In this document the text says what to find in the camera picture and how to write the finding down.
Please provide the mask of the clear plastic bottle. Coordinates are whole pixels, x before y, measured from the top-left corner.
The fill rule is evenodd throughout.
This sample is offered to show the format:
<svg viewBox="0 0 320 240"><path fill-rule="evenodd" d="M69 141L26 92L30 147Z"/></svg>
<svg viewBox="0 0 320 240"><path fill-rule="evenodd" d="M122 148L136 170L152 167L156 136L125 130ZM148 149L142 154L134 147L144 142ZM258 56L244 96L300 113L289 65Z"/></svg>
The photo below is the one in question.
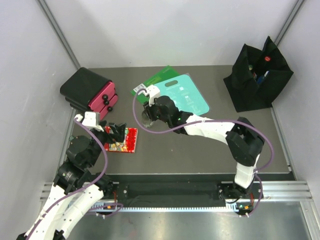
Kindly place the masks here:
<svg viewBox="0 0 320 240"><path fill-rule="evenodd" d="M145 127L145 128L150 128L154 123L155 121L152 120L149 115L147 114L146 111L143 111L142 114L141 114L141 122L142 122L142 125Z"/></svg>

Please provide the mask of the clear water bottle blue cap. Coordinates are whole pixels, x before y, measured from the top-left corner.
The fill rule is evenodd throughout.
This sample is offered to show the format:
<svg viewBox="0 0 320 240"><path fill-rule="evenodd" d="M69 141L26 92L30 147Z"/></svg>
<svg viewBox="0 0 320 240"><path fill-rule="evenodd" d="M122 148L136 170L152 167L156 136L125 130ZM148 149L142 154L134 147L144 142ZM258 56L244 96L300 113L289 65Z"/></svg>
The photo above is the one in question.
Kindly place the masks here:
<svg viewBox="0 0 320 240"><path fill-rule="evenodd" d="M261 75L256 81L257 84L260 85L265 80L265 78L268 76L268 74L269 74L269 71L266 71L264 73L264 75Z"/></svg>

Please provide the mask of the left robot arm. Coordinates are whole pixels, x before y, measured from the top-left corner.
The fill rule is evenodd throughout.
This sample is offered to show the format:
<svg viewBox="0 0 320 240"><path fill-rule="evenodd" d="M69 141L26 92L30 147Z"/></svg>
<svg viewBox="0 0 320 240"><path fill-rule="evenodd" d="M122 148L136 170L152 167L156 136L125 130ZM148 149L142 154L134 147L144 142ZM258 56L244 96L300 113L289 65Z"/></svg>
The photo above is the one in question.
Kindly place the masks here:
<svg viewBox="0 0 320 240"><path fill-rule="evenodd" d="M102 121L95 128L80 126L90 134L75 136L66 150L66 160L58 168L49 196L33 226L18 235L19 240L66 240L75 225L102 198L114 194L114 184L104 171L91 174L105 145L125 139L126 124Z"/></svg>

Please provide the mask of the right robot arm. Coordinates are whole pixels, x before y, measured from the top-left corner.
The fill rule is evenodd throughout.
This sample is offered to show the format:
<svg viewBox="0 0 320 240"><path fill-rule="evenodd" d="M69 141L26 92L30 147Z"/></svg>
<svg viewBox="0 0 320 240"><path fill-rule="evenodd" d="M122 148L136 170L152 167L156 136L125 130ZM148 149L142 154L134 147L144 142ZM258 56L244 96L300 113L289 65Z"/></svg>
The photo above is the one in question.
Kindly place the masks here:
<svg viewBox="0 0 320 240"><path fill-rule="evenodd" d="M251 193L254 170L265 140L248 127L251 123L247 118L238 118L238 123L210 122L209 118L179 110L168 96L155 98L152 104L146 101L143 108L145 123L159 120L170 129L176 128L177 134L205 137L226 144L236 161L236 173L232 186L224 188L221 197L239 200Z"/></svg>

